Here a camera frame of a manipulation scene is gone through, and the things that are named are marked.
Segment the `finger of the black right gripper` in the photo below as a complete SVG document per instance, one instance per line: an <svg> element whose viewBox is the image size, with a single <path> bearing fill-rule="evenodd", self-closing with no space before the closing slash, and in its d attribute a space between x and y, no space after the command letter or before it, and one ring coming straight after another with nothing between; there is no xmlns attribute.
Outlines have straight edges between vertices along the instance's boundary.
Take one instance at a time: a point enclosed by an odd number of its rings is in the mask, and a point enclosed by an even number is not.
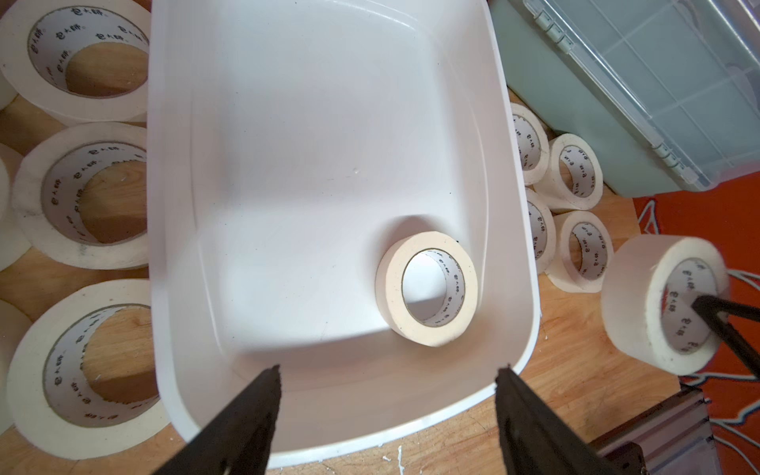
<svg viewBox="0 0 760 475"><path fill-rule="evenodd" d="M738 357L750 372L759 378L759 352L732 326L722 314L759 322L759 309L713 295L701 295L691 304L695 313Z"/></svg>

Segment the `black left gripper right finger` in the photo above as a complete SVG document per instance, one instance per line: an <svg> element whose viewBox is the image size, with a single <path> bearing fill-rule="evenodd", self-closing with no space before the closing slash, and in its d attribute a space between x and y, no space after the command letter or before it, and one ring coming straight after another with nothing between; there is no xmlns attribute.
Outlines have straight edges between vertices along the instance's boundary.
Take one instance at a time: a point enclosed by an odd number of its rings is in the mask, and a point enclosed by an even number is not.
<svg viewBox="0 0 760 475"><path fill-rule="evenodd" d="M618 474L510 367L496 378L500 447L509 474Z"/></svg>

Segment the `white plastic storage tray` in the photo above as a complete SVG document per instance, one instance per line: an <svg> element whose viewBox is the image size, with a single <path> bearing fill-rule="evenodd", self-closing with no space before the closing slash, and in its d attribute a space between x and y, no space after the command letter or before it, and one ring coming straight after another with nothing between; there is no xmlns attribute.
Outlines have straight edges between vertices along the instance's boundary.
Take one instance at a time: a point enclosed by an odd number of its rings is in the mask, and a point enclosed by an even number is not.
<svg viewBox="0 0 760 475"><path fill-rule="evenodd" d="M156 1L148 238L158 389L194 439L278 366L269 464L436 425L522 371L540 291L484 1ZM438 231L478 308L426 348L375 300L387 249Z"/></svg>

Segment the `beige masking tape roll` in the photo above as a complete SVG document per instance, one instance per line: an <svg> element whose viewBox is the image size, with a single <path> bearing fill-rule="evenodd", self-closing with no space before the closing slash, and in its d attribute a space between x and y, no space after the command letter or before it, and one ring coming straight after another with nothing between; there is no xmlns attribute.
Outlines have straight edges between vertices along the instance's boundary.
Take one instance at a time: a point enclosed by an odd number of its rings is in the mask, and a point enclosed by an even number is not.
<svg viewBox="0 0 760 475"><path fill-rule="evenodd" d="M621 352L678 376L704 368L722 340L692 309L703 295L730 296L720 251L698 237L642 235L624 243L606 272L601 306Z"/></svg>
<svg viewBox="0 0 760 475"><path fill-rule="evenodd" d="M6 79L3 73L0 73L0 110L8 107L18 96L17 90Z"/></svg>
<svg viewBox="0 0 760 475"><path fill-rule="evenodd" d="M554 213L589 211L604 194L604 178L593 148L579 136L564 134L549 143L549 162L534 191Z"/></svg>
<svg viewBox="0 0 760 475"><path fill-rule="evenodd" d="M145 128L117 122L67 128L23 158L12 209L23 234L47 257L78 268L134 269L148 265L148 233L102 243L84 225L80 201L86 184L120 163L148 161Z"/></svg>
<svg viewBox="0 0 760 475"><path fill-rule="evenodd" d="M31 247L12 209L14 178L22 160L19 152L1 145L1 270L14 264Z"/></svg>
<svg viewBox="0 0 760 475"><path fill-rule="evenodd" d="M430 258L445 279L443 302L423 320L413 315L403 292L410 263L419 255ZM416 344L437 348L462 336L473 321L478 277L469 254L453 237L419 233L397 241L383 255L375 277L375 296L382 317L394 332Z"/></svg>
<svg viewBox="0 0 760 475"><path fill-rule="evenodd" d="M59 122L146 122L148 85L107 97L74 93L67 67L83 49L150 51L150 12L134 1L17 1L1 18L1 70L18 93Z"/></svg>
<svg viewBox="0 0 760 475"><path fill-rule="evenodd" d="M60 458L91 459L135 447L169 423L160 397L132 403L104 399L83 372L95 332L129 307L150 308L146 279L86 286L53 305L17 346L6 383L17 431Z"/></svg>
<svg viewBox="0 0 760 475"><path fill-rule="evenodd" d="M545 274L567 293L599 293L614 257L613 240L604 223L588 211L553 217L555 255Z"/></svg>
<svg viewBox="0 0 760 475"><path fill-rule="evenodd" d="M550 209L540 196L526 188L526 203L532 231L536 273L542 274L551 265L556 253L556 229Z"/></svg>
<svg viewBox="0 0 760 475"><path fill-rule="evenodd" d="M542 180L548 170L548 137L542 123L530 109L517 103L512 103L511 108L524 184L533 186Z"/></svg>

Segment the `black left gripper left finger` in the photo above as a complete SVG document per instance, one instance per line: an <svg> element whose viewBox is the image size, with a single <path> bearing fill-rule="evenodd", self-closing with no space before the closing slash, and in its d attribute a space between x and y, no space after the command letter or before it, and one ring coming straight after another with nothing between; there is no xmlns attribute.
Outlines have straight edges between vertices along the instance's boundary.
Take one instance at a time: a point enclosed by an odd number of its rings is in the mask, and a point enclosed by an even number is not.
<svg viewBox="0 0 760 475"><path fill-rule="evenodd" d="M277 365L247 385L158 474L263 474L282 397Z"/></svg>

